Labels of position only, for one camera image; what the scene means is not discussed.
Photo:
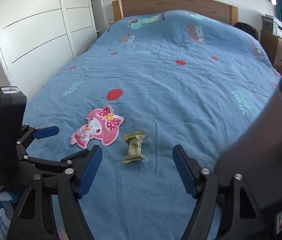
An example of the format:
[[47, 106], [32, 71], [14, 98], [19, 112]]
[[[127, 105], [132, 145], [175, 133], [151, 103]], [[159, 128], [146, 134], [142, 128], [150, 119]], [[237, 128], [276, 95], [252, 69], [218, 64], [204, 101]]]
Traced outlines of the white wardrobe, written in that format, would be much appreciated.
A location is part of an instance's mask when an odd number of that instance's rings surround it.
[[2, 68], [28, 97], [96, 38], [91, 0], [0, 0]]

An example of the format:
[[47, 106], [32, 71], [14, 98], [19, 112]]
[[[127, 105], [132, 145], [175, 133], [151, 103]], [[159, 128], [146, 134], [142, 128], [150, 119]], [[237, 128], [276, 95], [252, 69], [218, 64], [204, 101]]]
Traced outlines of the wooden drawer cabinet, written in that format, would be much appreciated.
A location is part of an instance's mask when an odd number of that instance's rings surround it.
[[282, 39], [265, 30], [261, 31], [260, 43], [273, 67], [282, 74]]

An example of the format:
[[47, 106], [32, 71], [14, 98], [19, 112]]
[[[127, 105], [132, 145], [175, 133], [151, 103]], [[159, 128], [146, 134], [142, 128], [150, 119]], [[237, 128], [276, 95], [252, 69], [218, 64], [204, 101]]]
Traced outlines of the pink cartoon snack packet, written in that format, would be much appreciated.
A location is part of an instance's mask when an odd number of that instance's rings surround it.
[[70, 137], [69, 144], [86, 149], [92, 139], [101, 141], [102, 145], [109, 146], [116, 141], [124, 117], [117, 115], [110, 104], [103, 108], [93, 109], [85, 117], [87, 123], [76, 130]]

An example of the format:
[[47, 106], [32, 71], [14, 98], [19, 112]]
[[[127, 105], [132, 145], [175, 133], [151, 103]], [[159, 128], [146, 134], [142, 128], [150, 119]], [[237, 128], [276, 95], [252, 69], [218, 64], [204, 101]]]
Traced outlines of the olive green candy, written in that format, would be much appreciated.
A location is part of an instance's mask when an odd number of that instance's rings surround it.
[[123, 140], [128, 145], [127, 156], [123, 159], [124, 164], [128, 164], [133, 161], [147, 161], [147, 158], [142, 154], [142, 143], [146, 133], [144, 131], [135, 131], [125, 134]]

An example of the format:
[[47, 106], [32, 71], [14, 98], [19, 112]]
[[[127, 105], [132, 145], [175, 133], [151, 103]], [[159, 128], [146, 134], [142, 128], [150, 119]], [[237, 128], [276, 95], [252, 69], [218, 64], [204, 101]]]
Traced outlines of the grey printer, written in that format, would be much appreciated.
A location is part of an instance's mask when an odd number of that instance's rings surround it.
[[262, 16], [262, 29], [282, 39], [282, 22], [274, 16]]

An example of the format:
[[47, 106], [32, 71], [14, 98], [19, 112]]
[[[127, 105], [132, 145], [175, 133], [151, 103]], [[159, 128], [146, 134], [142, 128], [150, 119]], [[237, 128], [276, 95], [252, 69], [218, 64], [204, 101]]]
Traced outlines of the black backpack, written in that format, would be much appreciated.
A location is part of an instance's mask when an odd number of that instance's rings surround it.
[[248, 33], [249, 35], [254, 37], [256, 40], [259, 39], [259, 34], [258, 34], [257, 30], [249, 24], [238, 22], [238, 23], [234, 24], [234, 27], [241, 29], [242, 31]]

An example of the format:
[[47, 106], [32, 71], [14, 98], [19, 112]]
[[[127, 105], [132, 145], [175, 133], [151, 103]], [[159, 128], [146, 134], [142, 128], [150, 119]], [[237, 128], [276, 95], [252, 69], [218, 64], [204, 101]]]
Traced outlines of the wooden headboard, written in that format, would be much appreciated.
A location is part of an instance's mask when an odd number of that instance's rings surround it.
[[128, 16], [171, 10], [196, 12], [229, 25], [235, 25], [239, 21], [238, 7], [214, 0], [115, 0], [112, 7], [115, 22]]

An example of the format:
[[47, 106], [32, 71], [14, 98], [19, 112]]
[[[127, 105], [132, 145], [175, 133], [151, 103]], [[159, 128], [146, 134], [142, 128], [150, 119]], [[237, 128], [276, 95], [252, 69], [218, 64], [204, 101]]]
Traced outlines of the blue patterned bed sheet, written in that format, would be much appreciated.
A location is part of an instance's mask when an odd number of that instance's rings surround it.
[[[80, 206], [95, 239], [180, 239], [196, 205], [172, 159], [181, 145], [214, 168], [260, 114], [281, 75], [246, 32], [188, 11], [113, 24], [27, 103], [24, 122], [59, 127], [34, 141], [32, 157], [59, 161], [71, 135], [110, 104], [124, 117]], [[144, 131], [147, 161], [123, 163], [123, 136]]]

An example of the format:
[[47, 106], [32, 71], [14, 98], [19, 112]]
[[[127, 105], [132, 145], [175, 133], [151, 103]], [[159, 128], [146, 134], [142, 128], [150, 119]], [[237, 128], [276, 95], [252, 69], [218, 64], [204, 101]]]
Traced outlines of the black and bronze kettle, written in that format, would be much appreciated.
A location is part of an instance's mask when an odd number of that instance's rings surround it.
[[249, 129], [221, 154], [215, 173], [241, 174], [261, 211], [282, 210], [282, 78]]

